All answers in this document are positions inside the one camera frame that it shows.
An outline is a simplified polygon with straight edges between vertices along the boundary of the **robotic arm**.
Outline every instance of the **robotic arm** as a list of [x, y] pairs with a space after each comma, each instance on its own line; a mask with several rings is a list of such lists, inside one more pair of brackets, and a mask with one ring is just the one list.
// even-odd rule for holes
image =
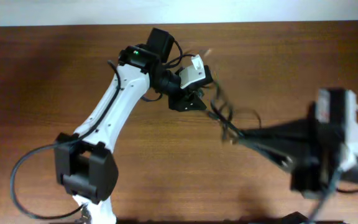
[[[172, 110], [206, 109], [199, 98], [199, 88], [212, 82], [209, 68], [195, 55], [192, 66], [177, 73], [167, 70], [162, 62], [167, 61], [173, 43], [173, 37], [167, 32], [154, 29], [146, 45], [123, 50], [117, 73], [95, 110], [76, 128], [74, 135], [61, 133], [57, 137], [58, 144], [74, 141], [97, 125], [75, 145], [55, 148], [57, 181], [79, 205], [86, 205], [90, 223], [116, 222], [110, 203], [118, 178], [112, 156], [114, 145], [135, 104], [150, 87], [169, 96]], [[89, 158], [82, 156], [85, 151], [91, 153]]]
[[[180, 57], [167, 62], [173, 44]], [[169, 68], [191, 56], [192, 65], [173, 73]], [[116, 223], [110, 195], [118, 178], [113, 152], [116, 139], [135, 104], [149, 88], [168, 96], [168, 107], [177, 111], [206, 111], [201, 87], [214, 82], [209, 67], [199, 55], [185, 54], [177, 41], [162, 30], [153, 29], [146, 44], [128, 46], [112, 63], [115, 76], [95, 110], [74, 134], [61, 133], [56, 143], [23, 156], [11, 175], [11, 197], [20, 211], [32, 218], [16, 198], [14, 178], [19, 166], [31, 155], [54, 148], [57, 182], [65, 187], [82, 208], [85, 223]], [[324, 198], [340, 179], [358, 183], [358, 124], [356, 95], [343, 89], [320, 90], [306, 119], [260, 129], [237, 129], [232, 111], [225, 118], [217, 109], [210, 117], [224, 130], [234, 132], [235, 142], [251, 148], [291, 174], [291, 189], [305, 198]], [[89, 158], [83, 155], [89, 152]]]

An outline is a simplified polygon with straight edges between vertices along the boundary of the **black cable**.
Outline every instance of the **black cable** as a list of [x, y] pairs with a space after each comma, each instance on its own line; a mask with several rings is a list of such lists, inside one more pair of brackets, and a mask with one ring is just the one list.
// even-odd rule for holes
[[162, 93], [160, 93], [160, 96], [158, 96], [158, 98], [154, 99], [154, 100], [150, 100], [150, 99], [146, 98], [145, 96], [142, 96], [140, 99], [145, 102], [155, 102], [155, 101], [161, 100], [161, 98], [162, 98]]
[[180, 61], [182, 60], [182, 58], [184, 58], [184, 57], [195, 57], [195, 56], [196, 56], [195, 54], [184, 54], [184, 55], [181, 55], [181, 56], [179, 56], [179, 57], [177, 57], [177, 58], [175, 58], [175, 59], [172, 59], [170, 62], [166, 63], [166, 64], [164, 65], [164, 67], [165, 67], [166, 69], [168, 69], [168, 68], [174, 68], [174, 67], [176, 67], [176, 66], [179, 65], [179, 63], [180, 63]]
[[170, 62], [168, 62], [168, 63], [166, 63], [166, 64], [164, 65], [165, 68], [173, 68], [173, 67], [178, 66], [179, 63], [180, 63], [180, 61], [181, 61], [181, 59], [183, 58], [183, 51], [182, 51], [182, 49], [181, 49], [179, 43], [178, 43], [176, 40], [174, 40], [173, 42], [177, 45], [178, 50], [179, 50], [180, 56], [177, 58], [177, 60], [179, 60], [179, 61], [178, 61], [176, 64], [171, 65], [171, 63], [173, 63], [173, 62], [175, 61], [175, 59], [173, 59], [173, 60], [171, 60]]
[[28, 211], [26, 208], [24, 208], [23, 205], [21, 205], [20, 202], [17, 199], [17, 195], [16, 195], [16, 191], [15, 191], [15, 177], [16, 177], [16, 173], [17, 173], [17, 170], [19, 169], [20, 165], [22, 165], [22, 163], [24, 161], [26, 161], [29, 157], [33, 156], [34, 154], [37, 154], [37, 153], [42, 152], [42, 151], [47, 150], [47, 149], [53, 149], [53, 148], [59, 147], [59, 146], [66, 146], [66, 145], [75, 144], [75, 143], [83, 140], [84, 138], [89, 136], [93, 131], [96, 130], [96, 128], [99, 126], [99, 124], [102, 122], [102, 120], [104, 119], [104, 117], [108, 113], [111, 105], [114, 103], [114, 100], [117, 98], [119, 90], [121, 89], [121, 78], [120, 78], [120, 76], [118, 74], [116, 66], [110, 60], [108, 61], [108, 64], [111, 66], [111, 68], [114, 70], [114, 72], [117, 75], [117, 80], [118, 80], [117, 90], [114, 93], [114, 95], [112, 96], [112, 98], [111, 98], [110, 102], [108, 103], [106, 109], [104, 109], [102, 115], [98, 118], [98, 120], [94, 123], [94, 125], [92, 125], [92, 127], [85, 134], [83, 134], [82, 136], [80, 136], [76, 140], [72, 140], [72, 141], [68, 141], [68, 142], [55, 143], [55, 144], [49, 144], [49, 145], [41, 146], [41, 147], [38, 147], [36, 149], [31, 150], [30, 152], [28, 152], [24, 156], [22, 156], [16, 162], [15, 166], [13, 167], [12, 172], [11, 172], [10, 184], [9, 184], [9, 189], [10, 189], [10, 192], [11, 192], [11, 198], [12, 198], [12, 201], [13, 201], [14, 205], [17, 207], [17, 209], [19, 209], [23, 214], [27, 215], [28, 217], [38, 219], [38, 220], [62, 219], [62, 218], [66, 218], [66, 217], [69, 217], [69, 216], [75, 214], [76, 212], [80, 211], [82, 208], [84, 208], [86, 206], [85, 204], [83, 204], [83, 205], [79, 206], [77, 209], [75, 209], [74, 211], [69, 212], [69, 213], [64, 214], [64, 215], [43, 216], [43, 215], [38, 215], [38, 214], [32, 213], [32, 212]]
[[341, 194], [356, 194], [358, 193], [358, 189], [354, 189], [354, 190], [343, 190], [343, 189], [336, 189], [336, 192], [341, 193]]
[[255, 115], [256, 118], [258, 119], [259, 129], [261, 129], [261, 128], [262, 128], [262, 118], [259, 116], [259, 114], [258, 114], [258, 112], [257, 112], [256, 110], [254, 110], [254, 109], [249, 109], [249, 110], [250, 110], [251, 113], [252, 113], [253, 115]]
[[311, 212], [308, 221], [306, 221], [305, 224], [312, 224], [314, 223], [314, 220], [316, 219], [318, 213], [324, 206], [324, 204], [328, 201], [329, 196], [331, 196], [335, 190], [336, 190], [336, 184], [341, 180], [342, 170], [336, 169], [333, 173], [333, 176], [331, 177], [331, 181], [328, 184], [328, 187], [324, 193], [324, 195], [321, 197], [313, 211]]
[[[233, 131], [237, 137], [243, 137], [243, 133], [240, 129], [238, 129], [235, 125], [231, 123], [233, 119], [233, 107], [232, 105], [227, 101], [227, 99], [223, 95], [222, 89], [219, 87], [219, 84], [217, 82], [213, 82], [214, 86], [216, 87], [216, 94], [214, 98], [211, 100], [211, 109], [212, 111], [206, 111], [206, 114], [211, 118], [215, 120], [219, 120], [222, 124], [222, 130], [223, 130], [223, 139], [226, 139], [227, 133], [229, 129]], [[217, 108], [215, 105], [215, 100], [223, 100], [223, 104]], [[223, 110], [226, 109], [229, 112], [229, 115], [227, 118], [223, 115]]]

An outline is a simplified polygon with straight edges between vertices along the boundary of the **white arm segment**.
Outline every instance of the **white arm segment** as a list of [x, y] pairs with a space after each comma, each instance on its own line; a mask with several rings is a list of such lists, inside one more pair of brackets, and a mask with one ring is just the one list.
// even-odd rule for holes
[[[98, 142], [105, 143], [106, 149], [109, 149], [111, 153], [114, 151], [118, 134], [126, 119], [150, 86], [149, 74], [140, 72], [140, 68], [125, 64], [124, 66], [118, 66], [117, 70], [121, 78], [121, 90], [97, 130], [84, 138], [84, 141], [94, 145]], [[78, 133], [81, 136], [94, 125], [116, 92], [117, 85], [117, 76], [114, 76], [113, 81], [94, 111], [81, 126], [75, 129], [74, 133]]]
[[[125, 64], [117, 67], [119, 76], [121, 78], [121, 90], [111, 105], [110, 110], [95, 130], [84, 141], [96, 145], [98, 142], [105, 143], [105, 148], [109, 149], [111, 153], [114, 151], [118, 134], [123, 127], [126, 119], [134, 108], [138, 100], [143, 96], [150, 86], [149, 74], [140, 72], [140, 68]], [[109, 88], [103, 95], [101, 101], [96, 106], [95, 110], [88, 117], [88, 119], [78, 128], [74, 133], [80, 135], [89, 130], [92, 125], [98, 120], [103, 113], [107, 104], [117, 90], [118, 80], [114, 76]], [[105, 201], [100, 201], [95, 205], [91, 200], [80, 195], [73, 196], [74, 200], [82, 205], [87, 204], [87, 210], [91, 215], [91, 224], [115, 224], [116, 216], [112, 212], [110, 197]]]
[[[326, 90], [319, 91], [318, 119], [322, 123], [329, 122], [329, 93]], [[358, 158], [358, 123], [357, 123], [357, 97], [348, 90], [346, 93], [346, 127], [345, 141], [342, 146], [341, 169], [348, 171], [357, 164]]]

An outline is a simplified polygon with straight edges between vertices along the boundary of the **wood grain surface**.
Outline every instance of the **wood grain surface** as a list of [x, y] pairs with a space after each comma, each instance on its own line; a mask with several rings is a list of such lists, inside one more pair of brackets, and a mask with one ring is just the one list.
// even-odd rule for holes
[[[239, 128], [257, 126], [246, 108], [268, 126], [304, 117], [320, 87], [358, 91], [358, 21], [154, 26], [169, 31], [184, 50], [211, 50], [204, 63], [235, 105]], [[0, 223], [43, 223], [13, 206], [13, 165], [58, 133], [72, 133], [112, 79], [106, 61], [144, 43], [154, 26], [0, 27]], [[171, 58], [177, 55], [173, 49]], [[289, 190], [288, 174], [220, 137], [215, 121], [200, 112], [170, 111], [166, 96], [138, 102], [114, 151], [120, 172], [112, 193], [115, 214], [178, 221], [309, 214], [315, 202]], [[52, 151], [19, 169], [17, 192], [35, 213], [77, 207], [56, 183]], [[358, 223], [358, 195], [336, 195], [320, 219]]]

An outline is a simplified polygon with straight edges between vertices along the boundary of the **white robotic arm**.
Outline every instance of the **white robotic arm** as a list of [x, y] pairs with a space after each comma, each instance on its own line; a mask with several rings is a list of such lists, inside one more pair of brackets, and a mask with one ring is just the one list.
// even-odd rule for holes
[[[119, 91], [117, 98], [114, 100], [114, 103], [98, 125], [97, 129], [83, 140], [93, 145], [103, 142], [106, 145], [105, 148], [109, 149], [111, 153], [114, 152], [114, 145], [118, 134], [126, 119], [135, 104], [139, 101], [141, 96], [146, 93], [150, 86], [149, 74], [142, 73], [140, 68], [126, 64], [124, 66], [118, 66], [117, 70], [120, 74], [121, 89], [117, 89], [118, 77], [116, 75], [95, 110], [81, 126], [75, 129], [75, 133], [80, 136], [86, 133], [106, 109], [114, 92]], [[98, 204], [94, 204], [90, 199], [80, 195], [74, 195], [73, 198], [79, 205], [86, 204], [85, 209], [89, 212], [90, 223], [116, 223], [116, 216], [112, 212], [110, 197], [100, 201]]]

